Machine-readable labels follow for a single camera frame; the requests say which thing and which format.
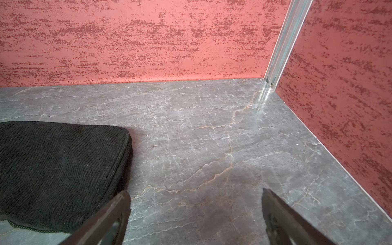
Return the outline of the black corduroy bag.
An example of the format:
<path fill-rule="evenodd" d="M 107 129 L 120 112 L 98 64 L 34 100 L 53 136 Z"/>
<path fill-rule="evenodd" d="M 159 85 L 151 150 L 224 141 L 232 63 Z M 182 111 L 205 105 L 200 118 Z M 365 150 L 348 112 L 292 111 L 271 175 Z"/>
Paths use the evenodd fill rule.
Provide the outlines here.
<path fill-rule="evenodd" d="M 132 153 L 122 127 L 1 123 L 1 220 L 73 233 L 119 192 Z"/>

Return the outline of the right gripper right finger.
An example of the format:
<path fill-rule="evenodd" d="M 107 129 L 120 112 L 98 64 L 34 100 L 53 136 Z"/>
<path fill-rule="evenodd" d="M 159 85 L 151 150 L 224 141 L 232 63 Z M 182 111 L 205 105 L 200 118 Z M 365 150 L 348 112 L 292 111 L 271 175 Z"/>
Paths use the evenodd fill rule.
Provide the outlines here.
<path fill-rule="evenodd" d="M 261 205 L 271 245 L 334 244 L 271 189 L 263 189 Z"/>

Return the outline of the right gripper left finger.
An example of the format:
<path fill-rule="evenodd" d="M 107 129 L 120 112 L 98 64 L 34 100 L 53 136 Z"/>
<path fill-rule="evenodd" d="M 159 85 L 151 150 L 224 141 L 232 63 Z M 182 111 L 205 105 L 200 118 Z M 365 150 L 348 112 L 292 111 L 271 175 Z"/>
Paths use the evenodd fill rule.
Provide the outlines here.
<path fill-rule="evenodd" d="M 61 244 L 121 245 L 130 213 L 131 198 L 127 191 L 123 190 Z"/>

